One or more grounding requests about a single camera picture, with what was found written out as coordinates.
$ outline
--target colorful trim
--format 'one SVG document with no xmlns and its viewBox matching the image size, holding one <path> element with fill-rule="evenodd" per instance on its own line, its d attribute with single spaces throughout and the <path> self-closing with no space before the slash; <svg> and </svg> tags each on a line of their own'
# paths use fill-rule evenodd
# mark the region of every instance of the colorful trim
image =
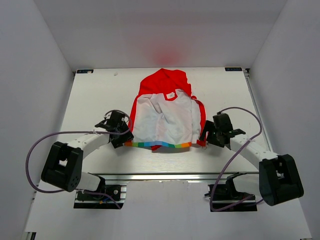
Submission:
<svg viewBox="0 0 320 240">
<path fill-rule="evenodd" d="M 191 147 L 192 143 L 186 142 L 186 143 L 174 145 L 174 144 L 170 144 L 170 143 L 167 143 L 164 141 L 150 141 L 150 142 L 125 142 L 124 145 L 127 147 L 138 147 L 138 148 L 164 146 L 164 147 L 168 147 L 168 148 L 181 149 L 181 148 Z"/>
</svg>

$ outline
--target cable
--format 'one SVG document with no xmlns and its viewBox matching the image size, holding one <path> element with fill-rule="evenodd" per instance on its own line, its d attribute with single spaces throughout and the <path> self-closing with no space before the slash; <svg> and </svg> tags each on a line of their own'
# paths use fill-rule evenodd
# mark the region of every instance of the cable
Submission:
<svg viewBox="0 0 320 240">
<path fill-rule="evenodd" d="M 225 109 L 222 109 L 221 111 L 218 112 L 218 114 L 226 111 L 226 110 L 229 110 L 229 109 L 239 109 L 239 110 L 243 110 L 249 114 L 251 114 L 252 116 L 254 116 L 254 118 L 257 120 L 257 122 L 259 123 L 259 126 L 260 126 L 260 130 L 257 134 L 253 135 L 252 137 L 250 137 L 250 139 L 248 141 L 245 142 L 245 144 L 242 145 L 242 147 L 239 148 L 238 151 L 236 151 L 233 156 L 229 159 L 229 161 L 225 164 L 225 166 L 223 167 L 222 171 L 219 173 L 218 177 L 216 178 L 215 180 L 215 183 L 213 185 L 213 188 L 212 188 L 212 191 L 211 191 L 211 195 L 210 195 L 210 209 L 211 211 L 213 212 L 221 212 L 223 210 L 227 210 L 229 208 L 232 208 L 238 204 L 241 204 L 243 203 L 244 201 L 246 200 L 249 200 L 253 195 L 249 195 L 247 197 L 245 197 L 244 199 L 241 199 L 240 201 L 237 201 L 235 203 L 232 203 L 232 204 L 229 204 L 228 206 L 224 206 L 224 207 L 221 207 L 221 208 L 218 208 L 218 209 L 215 209 L 213 207 L 213 199 L 214 199 L 214 194 L 215 194 L 215 191 L 216 191 L 216 188 L 218 186 L 218 183 L 222 177 L 222 175 L 225 173 L 227 167 L 231 164 L 231 162 L 236 158 L 236 156 L 238 156 L 240 154 L 240 152 L 250 143 L 251 140 L 255 139 L 257 136 L 259 136 L 261 133 L 262 133 L 262 130 L 263 130 L 263 127 L 262 127 L 262 124 L 259 120 L 259 118 L 251 111 L 245 109 L 245 108 L 242 108 L 242 107 L 239 107 L 239 106 L 231 106 L 231 107 L 227 107 Z"/>
<path fill-rule="evenodd" d="M 99 204 L 104 204 L 104 203 L 106 203 L 108 199 L 109 199 L 108 197 L 104 198 L 103 200 L 101 200 L 101 201 L 99 202 Z"/>
<path fill-rule="evenodd" d="M 101 193 L 101 192 L 94 192 L 94 191 L 88 191 L 88 190 L 84 190 L 83 191 L 84 193 L 86 194 L 90 194 L 90 195 L 102 195 L 102 196 L 105 196 L 107 198 L 109 198 L 115 205 L 118 209 L 121 209 L 121 207 L 119 206 L 119 204 L 116 202 L 116 200 L 114 200 L 110 195 L 106 194 L 106 193 Z"/>
<path fill-rule="evenodd" d="M 252 203 L 252 204 L 247 204 L 247 205 L 245 205 L 246 207 L 254 207 L 254 206 L 257 206 L 257 205 L 259 205 L 260 203 L 262 203 L 264 200 L 263 199 L 261 199 L 261 200 L 259 200 L 259 201 L 257 201 L 257 202 L 254 202 L 254 203 Z"/>
<path fill-rule="evenodd" d="M 122 113 L 124 114 L 128 119 L 129 119 L 129 123 L 130 123 L 130 126 L 132 126 L 132 120 L 130 118 L 130 116 L 128 114 L 126 114 L 125 112 L 121 111 L 121 110 L 110 110 L 108 111 L 105 116 L 109 113 L 111 113 L 112 111 L 117 111 L 119 113 Z M 130 131 L 130 127 L 128 128 L 128 130 L 124 131 L 124 132 L 109 132 L 109 131 L 58 131 L 58 132 L 53 132 L 53 133 L 50 133 L 50 134 L 47 134 L 43 137 L 41 137 L 38 141 L 36 141 L 30 148 L 28 154 L 26 155 L 26 159 L 25 159 L 25 174 L 26 174 L 26 178 L 29 182 L 29 184 L 31 185 L 31 187 L 40 192 L 40 193 L 43 193 L 43 194 L 55 194 L 55 193 L 60 193 L 60 192 L 63 192 L 64 190 L 54 190 L 54 191 L 48 191 L 48 190 L 42 190 L 40 188 L 38 188 L 31 180 L 31 177 L 30 177 L 30 172 L 29 172 L 29 161 L 30 161 L 30 156 L 31 156 L 31 153 L 32 151 L 35 149 L 35 147 L 40 143 L 42 142 L 43 140 L 49 138 L 49 137 L 52 137 L 52 136 L 56 136 L 56 135 L 62 135 L 62 134 L 110 134 L 110 135 L 124 135 L 126 133 L 128 133 Z"/>
</svg>

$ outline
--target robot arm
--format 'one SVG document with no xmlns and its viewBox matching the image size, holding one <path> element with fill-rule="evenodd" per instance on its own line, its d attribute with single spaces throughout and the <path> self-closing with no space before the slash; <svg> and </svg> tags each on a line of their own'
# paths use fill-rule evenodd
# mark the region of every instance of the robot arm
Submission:
<svg viewBox="0 0 320 240">
<path fill-rule="evenodd" d="M 226 113 L 213 116 L 213 122 L 206 121 L 200 140 L 205 138 L 209 144 L 226 146 L 234 152 L 249 140 L 244 131 L 233 129 Z M 288 154 L 278 155 L 249 141 L 240 155 L 253 164 L 259 174 L 236 173 L 229 176 L 226 181 L 228 192 L 232 196 L 239 193 L 261 196 L 270 206 L 302 197 L 304 189 L 295 160 Z"/>
<path fill-rule="evenodd" d="M 91 173 L 82 172 L 83 159 L 99 147 L 112 143 L 114 148 L 122 146 L 126 141 L 133 139 L 125 122 L 125 115 L 116 110 L 110 118 L 104 118 L 95 125 L 112 134 L 86 134 L 70 142 L 55 142 L 48 154 L 41 174 L 41 180 L 67 192 L 75 189 L 98 191 L 105 185 L 105 179 Z"/>
</svg>

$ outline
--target white table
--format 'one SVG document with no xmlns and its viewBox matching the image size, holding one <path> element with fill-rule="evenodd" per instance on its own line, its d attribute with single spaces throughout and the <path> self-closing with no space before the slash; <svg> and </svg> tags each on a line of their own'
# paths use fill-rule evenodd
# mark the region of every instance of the white table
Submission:
<svg viewBox="0 0 320 240">
<path fill-rule="evenodd" d="M 224 68 L 180 68 L 185 71 L 193 94 L 203 102 L 207 119 L 219 110 L 238 106 L 255 112 L 241 71 Z M 156 68 L 95 69 L 76 74 L 62 124 L 62 131 L 92 130 L 112 109 L 131 111 L 140 82 Z M 229 110 L 234 128 L 249 136 L 259 131 L 246 112 Z M 62 135 L 70 141 L 76 135 Z M 266 146 L 263 136 L 256 141 Z M 111 144 L 90 154 L 82 170 L 91 173 L 218 173 L 232 156 L 226 148 L 208 146 L 149 149 Z M 228 172 L 256 172 L 247 160 L 237 157 Z M 44 182 L 42 188 L 54 189 Z M 300 203 L 293 200 L 278 206 L 259 206 L 258 212 L 212 213 L 202 196 L 205 183 L 132 182 L 122 210 L 73 209 L 75 193 L 37 193 L 26 232 L 36 239 L 300 239 L 310 237 Z"/>
<path fill-rule="evenodd" d="M 221 68 L 180 68 L 187 74 L 192 93 L 205 106 L 207 119 L 219 110 L 238 106 L 255 113 L 248 86 L 241 71 L 226 72 Z M 95 69 L 93 73 L 76 74 L 67 105 L 62 131 L 92 130 L 112 109 L 130 113 L 140 82 L 158 68 Z M 234 128 L 241 128 L 248 136 L 259 131 L 256 120 L 241 110 L 229 110 Z M 59 141 L 69 141 L 75 135 L 62 135 Z M 264 138 L 256 141 L 265 146 Z M 137 147 L 111 144 L 101 147 L 83 162 L 83 170 L 94 173 L 201 173 L 220 172 L 232 156 L 228 149 L 210 145 L 203 148 L 168 149 L 152 152 Z M 248 161 L 239 156 L 228 171 L 256 172 Z"/>
</svg>

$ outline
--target sticker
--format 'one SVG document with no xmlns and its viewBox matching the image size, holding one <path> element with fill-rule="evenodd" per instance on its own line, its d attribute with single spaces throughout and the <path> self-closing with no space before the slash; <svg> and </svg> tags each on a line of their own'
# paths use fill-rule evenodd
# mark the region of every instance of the sticker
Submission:
<svg viewBox="0 0 320 240">
<path fill-rule="evenodd" d="M 168 94 L 166 95 L 166 98 L 167 98 L 167 99 L 172 99 L 172 98 L 174 98 L 174 97 L 175 97 L 175 93 L 174 93 L 174 92 L 168 93 Z"/>
<path fill-rule="evenodd" d="M 92 74 L 93 72 L 93 69 L 81 69 L 76 71 L 77 74 Z"/>
<path fill-rule="evenodd" d="M 242 72 L 241 67 L 225 67 L 226 72 Z"/>
</svg>

